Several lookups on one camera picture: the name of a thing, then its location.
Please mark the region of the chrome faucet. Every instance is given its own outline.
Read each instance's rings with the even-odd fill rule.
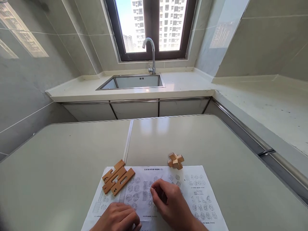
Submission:
[[[156,74],[156,68],[155,68],[155,46],[154,46],[154,42],[151,38],[145,38],[144,42],[143,42],[143,45],[142,45],[142,48],[144,49],[145,48],[145,45],[147,44],[147,42],[150,42],[151,45],[152,45],[152,53],[153,53],[153,67],[152,68],[149,68],[149,72],[152,72],[152,74]]]

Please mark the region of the kitchen sink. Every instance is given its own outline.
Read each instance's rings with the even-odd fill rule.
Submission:
[[[161,74],[114,75],[96,90],[166,87]]]

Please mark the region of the white table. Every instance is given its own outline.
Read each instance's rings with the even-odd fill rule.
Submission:
[[[50,125],[0,163],[1,218],[76,231],[106,166],[203,165],[230,231],[307,230],[308,209],[213,115]]]

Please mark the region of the countertop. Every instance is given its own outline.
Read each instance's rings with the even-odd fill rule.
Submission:
[[[55,102],[213,96],[308,177],[308,83],[284,76],[216,78],[162,73],[165,88],[95,91],[111,76],[77,78],[47,91]]]
[[[307,207],[213,115],[47,126],[0,163],[1,218],[81,230],[105,167],[167,166],[171,151],[203,165],[230,231],[307,230]]]

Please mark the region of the building window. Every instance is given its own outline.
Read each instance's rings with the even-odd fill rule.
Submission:
[[[122,4],[122,0],[107,0],[108,15],[121,61],[150,60],[152,58],[150,46],[142,48],[146,37],[152,38],[154,44],[158,46],[155,49],[157,60],[186,58],[196,2],[197,0],[139,0],[132,1],[133,6],[127,7]],[[171,15],[169,12],[165,12],[164,15],[162,11],[168,11],[170,7],[174,12],[172,11]],[[183,10],[182,14],[177,13],[179,10]],[[165,19],[171,17],[171,20],[160,20],[163,17]],[[132,25],[130,24],[131,20],[135,20],[137,23]],[[171,37],[179,38],[179,41],[173,44],[174,46],[165,44],[170,41]]]

